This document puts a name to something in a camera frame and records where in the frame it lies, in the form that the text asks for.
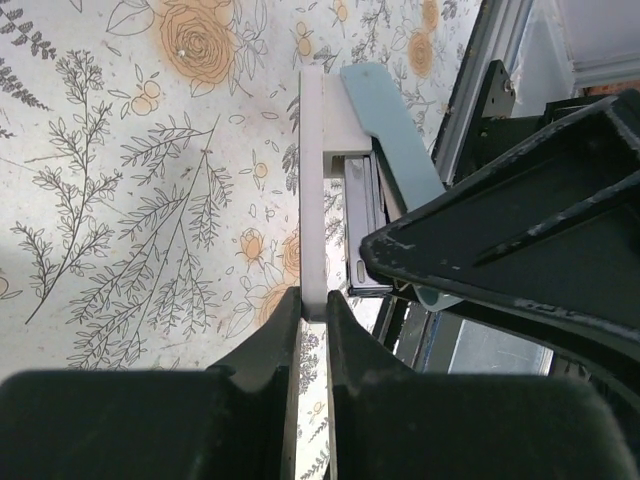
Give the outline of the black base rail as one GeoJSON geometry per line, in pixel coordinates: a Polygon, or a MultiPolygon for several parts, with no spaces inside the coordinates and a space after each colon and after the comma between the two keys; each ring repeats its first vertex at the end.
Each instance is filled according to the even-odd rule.
{"type": "MultiPolygon", "coordinates": [[[[455,185],[537,130],[538,118],[516,118],[509,71],[488,64],[464,142],[447,178],[455,185]]],[[[553,352],[531,341],[464,319],[445,310],[431,313],[409,297],[387,296],[373,335],[418,372],[546,375],[553,352]]]]}

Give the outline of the floral table mat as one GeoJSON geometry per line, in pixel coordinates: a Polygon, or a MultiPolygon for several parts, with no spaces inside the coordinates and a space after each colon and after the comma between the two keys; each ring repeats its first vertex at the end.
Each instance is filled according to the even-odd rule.
{"type": "Polygon", "coordinates": [[[381,65],[427,148],[477,1],[5,1],[1,374],[201,370],[300,282],[299,74],[381,65]]]}

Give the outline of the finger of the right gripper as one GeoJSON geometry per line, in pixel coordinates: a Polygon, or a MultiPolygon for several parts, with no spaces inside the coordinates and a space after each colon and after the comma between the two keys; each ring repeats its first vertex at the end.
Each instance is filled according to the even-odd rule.
{"type": "Polygon", "coordinates": [[[374,274],[639,340],[639,98],[555,121],[367,236],[374,274]]]}

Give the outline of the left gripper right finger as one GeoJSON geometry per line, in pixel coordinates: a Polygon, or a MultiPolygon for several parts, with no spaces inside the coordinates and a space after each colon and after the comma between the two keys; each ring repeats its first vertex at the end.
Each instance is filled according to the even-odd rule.
{"type": "Polygon", "coordinates": [[[611,409],[585,383],[418,373],[326,304],[334,479],[635,479],[611,409]]]}

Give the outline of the light blue stapler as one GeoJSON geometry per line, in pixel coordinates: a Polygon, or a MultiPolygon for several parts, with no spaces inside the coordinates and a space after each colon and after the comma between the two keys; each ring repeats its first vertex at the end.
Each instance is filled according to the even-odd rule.
{"type": "Polygon", "coordinates": [[[327,304],[324,179],[336,156],[364,156],[378,143],[387,161],[389,205],[413,211],[444,185],[402,96],[384,66],[359,63],[337,74],[299,74],[299,241],[302,316],[318,321],[327,304]]]}

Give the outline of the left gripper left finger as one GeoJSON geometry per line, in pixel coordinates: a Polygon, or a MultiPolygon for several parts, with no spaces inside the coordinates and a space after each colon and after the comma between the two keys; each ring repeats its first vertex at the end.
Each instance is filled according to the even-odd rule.
{"type": "Polygon", "coordinates": [[[5,479],[291,479],[301,295],[201,371],[32,370],[1,386],[5,479]]]}

